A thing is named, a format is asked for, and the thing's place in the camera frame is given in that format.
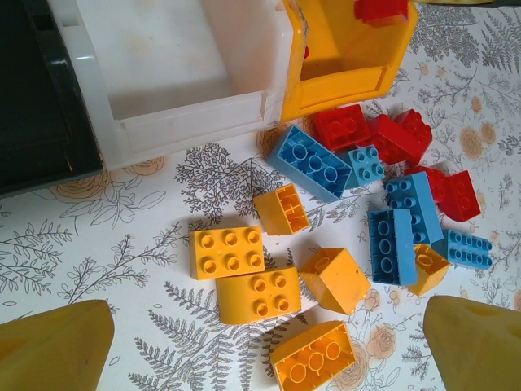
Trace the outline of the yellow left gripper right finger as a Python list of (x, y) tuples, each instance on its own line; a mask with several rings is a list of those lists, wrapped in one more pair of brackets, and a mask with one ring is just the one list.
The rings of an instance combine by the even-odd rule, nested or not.
[(433, 296), (423, 331), (447, 390), (520, 389), (520, 313)]

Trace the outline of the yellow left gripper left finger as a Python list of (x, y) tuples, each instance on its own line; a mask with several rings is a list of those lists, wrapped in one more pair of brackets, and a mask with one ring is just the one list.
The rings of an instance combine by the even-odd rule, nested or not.
[(97, 389), (114, 331), (109, 305), (103, 300), (3, 323), (1, 389)]

